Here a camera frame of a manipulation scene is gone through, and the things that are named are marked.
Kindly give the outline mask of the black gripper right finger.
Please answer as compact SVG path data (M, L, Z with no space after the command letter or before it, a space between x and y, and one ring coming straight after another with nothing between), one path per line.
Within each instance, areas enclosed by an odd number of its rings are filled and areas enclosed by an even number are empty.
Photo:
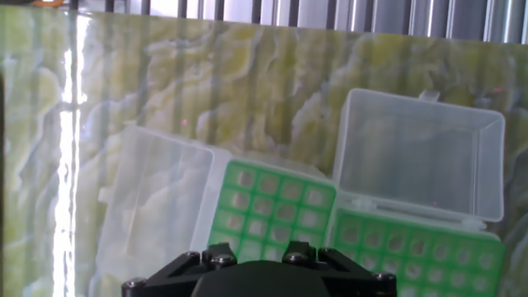
M330 296L397 296L394 274L368 271L334 248L316 249L307 242L290 241L282 263L313 272Z

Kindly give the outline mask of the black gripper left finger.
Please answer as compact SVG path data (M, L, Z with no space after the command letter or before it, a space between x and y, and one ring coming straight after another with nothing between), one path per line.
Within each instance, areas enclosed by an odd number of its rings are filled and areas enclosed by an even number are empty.
M184 252L148 278L135 277L121 285L122 297L190 297L206 273L238 263L228 243L203 252Z

